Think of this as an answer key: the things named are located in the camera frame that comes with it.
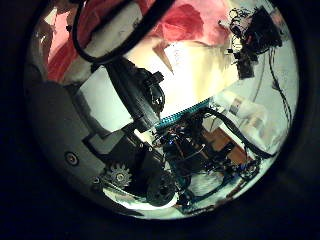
gear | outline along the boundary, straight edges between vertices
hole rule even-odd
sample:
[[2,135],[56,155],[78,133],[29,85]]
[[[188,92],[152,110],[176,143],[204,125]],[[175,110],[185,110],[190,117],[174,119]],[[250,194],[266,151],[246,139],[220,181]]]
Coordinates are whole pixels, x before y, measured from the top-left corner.
[[110,169],[106,172],[106,179],[120,189],[128,187],[131,182],[130,170],[126,168],[125,164],[119,163],[111,165]]

black tube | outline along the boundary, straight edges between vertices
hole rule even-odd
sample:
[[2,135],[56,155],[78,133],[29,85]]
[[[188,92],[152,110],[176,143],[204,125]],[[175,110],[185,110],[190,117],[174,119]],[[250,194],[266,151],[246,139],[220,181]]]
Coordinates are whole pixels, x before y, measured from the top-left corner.
[[274,153],[274,154],[267,153],[267,152],[259,149],[256,145],[252,144],[245,136],[243,136],[243,134],[237,128],[237,126],[229,118],[227,118],[225,115],[223,115],[223,114],[221,114],[211,108],[201,109],[200,112],[201,113],[210,113],[210,114],[216,116],[217,118],[219,118],[220,120],[222,120],[223,123],[229,128],[229,130],[233,134],[235,134],[247,148],[249,148],[253,153],[258,155],[259,157],[264,158],[264,159],[268,159],[268,158],[275,157],[277,155],[277,153]]
[[175,0],[157,0],[143,17],[137,28],[130,34],[130,36],[116,49],[111,52],[101,56],[93,57],[87,54],[79,44],[78,41],[78,24],[79,18],[84,6],[84,2],[79,3],[79,7],[74,19],[73,30],[72,30],[72,40],[75,49],[78,54],[86,61],[95,64],[107,64],[110,61],[119,58],[130,51],[135,45],[137,45],[145,35],[156,25],[156,23],[161,19],[161,17],[166,13],[166,11],[172,6]]

white surface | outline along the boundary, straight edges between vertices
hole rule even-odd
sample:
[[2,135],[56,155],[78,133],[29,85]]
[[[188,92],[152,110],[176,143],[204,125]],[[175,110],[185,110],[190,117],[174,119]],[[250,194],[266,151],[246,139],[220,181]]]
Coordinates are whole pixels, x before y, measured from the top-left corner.
[[119,130],[133,122],[104,67],[100,67],[91,75],[81,86],[79,93],[90,108],[90,116],[109,132]]
[[161,118],[192,107],[238,80],[236,66],[231,65],[232,57],[225,55],[223,48],[190,41],[171,44],[164,49],[173,68],[171,72],[153,51],[160,42],[157,38],[146,38],[127,58],[138,67],[164,75],[160,85],[166,104]]
[[168,204],[161,207],[155,207],[149,203],[143,203],[143,202],[137,201],[129,195],[123,196],[121,194],[117,194],[115,192],[108,190],[107,188],[103,188],[103,192],[107,197],[109,197],[116,203],[124,206],[125,208],[132,209],[132,210],[154,211],[154,210],[166,209],[174,206],[178,200],[178,194],[175,194],[172,200]]

black plastic part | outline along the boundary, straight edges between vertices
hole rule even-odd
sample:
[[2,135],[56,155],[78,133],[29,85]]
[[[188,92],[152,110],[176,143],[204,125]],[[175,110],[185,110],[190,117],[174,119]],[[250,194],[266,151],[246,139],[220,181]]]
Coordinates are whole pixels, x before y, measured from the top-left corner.
[[210,214],[151,222],[92,204],[47,164],[26,120],[21,71],[31,31],[47,2],[1,1],[1,238],[319,239],[320,6],[317,1],[274,2],[295,41],[301,78],[297,117],[278,160],[245,195]]
[[122,102],[133,117],[140,132],[152,128],[159,117],[146,98],[140,82],[136,76],[138,69],[129,60],[121,58],[106,65],[110,79]]
[[168,204],[175,194],[175,184],[168,172],[158,172],[149,180],[147,202],[161,207]]
[[252,16],[251,24],[244,34],[243,45],[256,54],[263,53],[270,47],[282,46],[279,29],[264,7],[257,9]]

electronic component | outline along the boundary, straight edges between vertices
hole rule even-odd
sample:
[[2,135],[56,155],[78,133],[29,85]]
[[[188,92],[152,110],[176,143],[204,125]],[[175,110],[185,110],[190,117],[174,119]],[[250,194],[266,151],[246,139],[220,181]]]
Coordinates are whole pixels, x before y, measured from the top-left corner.
[[267,52],[271,47],[281,47],[281,30],[275,25],[272,16],[264,7],[256,8],[254,13],[246,9],[232,9],[230,30],[234,34],[232,47],[237,64],[239,79],[254,77],[254,64],[258,63],[258,55]]

